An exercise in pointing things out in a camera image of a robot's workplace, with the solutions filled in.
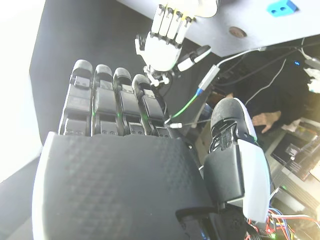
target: blue wire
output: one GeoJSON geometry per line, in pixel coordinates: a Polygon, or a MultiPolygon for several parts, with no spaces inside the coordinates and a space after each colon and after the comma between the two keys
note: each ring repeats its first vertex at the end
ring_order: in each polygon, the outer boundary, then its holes
{"type": "MultiPolygon", "coordinates": [[[[283,215],[283,213],[282,213],[281,211],[279,211],[278,209],[276,209],[276,208],[270,207],[269,209],[272,210],[272,211],[274,211],[274,212],[276,212],[276,213],[279,214],[279,215],[283,215]]],[[[284,223],[285,232],[286,232],[288,238],[290,238],[290,232],[289,232],[289,227],[288,227],[287,220],[282,219],[282,221],[283,221],[283,223],[284,223]]]]}

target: green cable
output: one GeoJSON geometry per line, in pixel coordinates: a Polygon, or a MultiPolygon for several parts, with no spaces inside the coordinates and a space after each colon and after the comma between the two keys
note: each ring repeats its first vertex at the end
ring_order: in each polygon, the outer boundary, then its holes
{"type": "Polygon", "coordinates": [[[191,100],[180,110],[180,111],[178,111],[175,115],[173,115],[172,117],[171,117],[171,119],[174,119],[174,118],[176,118],[176,117],[178,117],[180,114],[182,114],[192,103],[193,103],[193,101],[197,98],[197,94],[195,94],[192,98],[191,98],[191,100]]]}

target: blue plastic object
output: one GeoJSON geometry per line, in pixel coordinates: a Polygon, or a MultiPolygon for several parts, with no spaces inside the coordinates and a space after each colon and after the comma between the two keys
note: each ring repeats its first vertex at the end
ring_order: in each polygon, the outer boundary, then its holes
{"type": "Polygon", "coordinates": [[[297,6],[290,0],[281,0],[268,6],[267,11],[274,17],[293,14],[297,6]]]}

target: brown circular object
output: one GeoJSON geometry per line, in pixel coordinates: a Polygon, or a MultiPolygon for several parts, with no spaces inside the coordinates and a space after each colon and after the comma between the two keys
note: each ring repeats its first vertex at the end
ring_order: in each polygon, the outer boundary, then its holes
{"type": "Polygon", "coordinates": [[[231,26],[229,28],[229,33],[231,35],[235,36],[236,38],[243,39],[247,36],[246,32],[243,31],[241,28],[236,27],[236,26],[231,26]]]}

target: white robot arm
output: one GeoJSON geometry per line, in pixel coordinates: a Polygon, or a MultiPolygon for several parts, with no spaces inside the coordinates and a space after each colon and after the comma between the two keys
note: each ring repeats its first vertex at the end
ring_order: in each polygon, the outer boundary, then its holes
{"type": "Polygon", "coordinates": [[[211,48],[203,46],[179,60],[182,43],[195,16],[212,17],[219,0],[161,0],[155,11],[151,31],[145,39],[135,39],[136,54],[146,63],[144,72],[150,81],[169,83],[166,73],[174,67],[180,72],[207,56],[211,48]]]}

